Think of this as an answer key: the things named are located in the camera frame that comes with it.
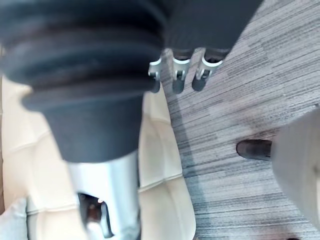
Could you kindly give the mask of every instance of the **gray fabric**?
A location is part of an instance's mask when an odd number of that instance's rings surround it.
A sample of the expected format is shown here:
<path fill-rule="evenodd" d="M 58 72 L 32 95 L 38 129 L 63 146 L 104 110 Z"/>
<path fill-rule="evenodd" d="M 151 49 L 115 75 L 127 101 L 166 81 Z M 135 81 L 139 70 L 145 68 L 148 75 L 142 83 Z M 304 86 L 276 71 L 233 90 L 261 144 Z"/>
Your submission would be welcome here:
<path fill-rule="evenodd" d="M 200 240 L 320 239 L 280 190 L 271 163 L 235 151 L 238 141 L 269 139 L 320 102 L 319 12 L 318 0 L 266 0 L 201 93 L 191 89 L 199 52 L 178 96 L 164 67 Z"/>
<path fill-rule="evenodd" d="M 0 216 L 1 240 L 28 240 L 27 200 L 20 198 Z"/>

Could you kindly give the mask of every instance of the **white object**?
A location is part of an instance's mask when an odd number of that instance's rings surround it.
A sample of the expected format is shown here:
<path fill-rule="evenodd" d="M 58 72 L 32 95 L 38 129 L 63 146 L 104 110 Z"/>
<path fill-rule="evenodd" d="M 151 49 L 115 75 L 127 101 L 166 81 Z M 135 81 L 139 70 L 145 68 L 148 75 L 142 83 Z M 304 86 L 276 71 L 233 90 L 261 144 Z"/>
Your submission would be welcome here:
<path fill-rule="evenodd" d="M 29 240 L 85 240 L 67 164 L 40 113 L 20 100 L 30 88 L 2 81 L 4 205 L 27 198 Z M 196 221 L 163 89 L 147 93 L 139 143 L 142 240 L 192 240 Z"/>
<path fill-rule="evenodd" d="M 283 192 L 320 230 L 320 109 L 281 128 L 271 159 Z"/>
<path fill-rule="evenodd" d="M 25 198 L 17 199 L 0 215 L 1 240 L 28 240 L 26 206 Z"/>

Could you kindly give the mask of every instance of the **gray carpet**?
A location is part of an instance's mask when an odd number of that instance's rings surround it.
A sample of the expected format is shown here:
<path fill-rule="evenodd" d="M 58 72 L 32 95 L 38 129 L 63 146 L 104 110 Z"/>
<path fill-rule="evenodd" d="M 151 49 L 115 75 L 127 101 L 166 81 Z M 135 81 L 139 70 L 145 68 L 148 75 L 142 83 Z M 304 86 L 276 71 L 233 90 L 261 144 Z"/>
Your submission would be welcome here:
<path fill-rule="evenodd" d="M 200 240 L 320 240 L 271 164 L 235 152 L 239 140 L 269 139 L 320 102 L 319 14 L 319 0 L 266 0 L 201 93 L 191 89 L 199 51 L 182 94 L 163 70 Z"/>

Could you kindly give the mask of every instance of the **black shoe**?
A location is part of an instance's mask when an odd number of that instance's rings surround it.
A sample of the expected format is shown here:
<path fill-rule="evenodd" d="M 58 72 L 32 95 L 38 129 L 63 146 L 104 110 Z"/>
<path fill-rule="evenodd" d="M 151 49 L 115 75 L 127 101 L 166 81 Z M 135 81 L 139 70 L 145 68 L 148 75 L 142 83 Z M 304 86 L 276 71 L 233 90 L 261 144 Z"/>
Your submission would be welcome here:
<path fill-rule="evenodd" d="M 272 141 L 262 139 L 246 139 L 238 142 L 236 152 L 245 159 L 269 161 Z"/>

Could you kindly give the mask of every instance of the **cream leather seat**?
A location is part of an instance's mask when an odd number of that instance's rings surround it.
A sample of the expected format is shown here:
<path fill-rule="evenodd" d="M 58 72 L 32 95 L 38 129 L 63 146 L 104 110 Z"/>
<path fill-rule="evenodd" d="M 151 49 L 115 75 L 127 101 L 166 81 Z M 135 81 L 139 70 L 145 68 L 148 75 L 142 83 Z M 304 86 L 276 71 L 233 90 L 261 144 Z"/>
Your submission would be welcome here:
<path fill-rule="evenodd" d="M 84 240 L 76 197 L 46 120 L 26 111 L 27 86 L 2 81 L 4 206 L 26 196 L 29 240 Z M 163 90 L 144 98 L 139 191 L 142 240 L 192 240 L 196 222 Z"/>

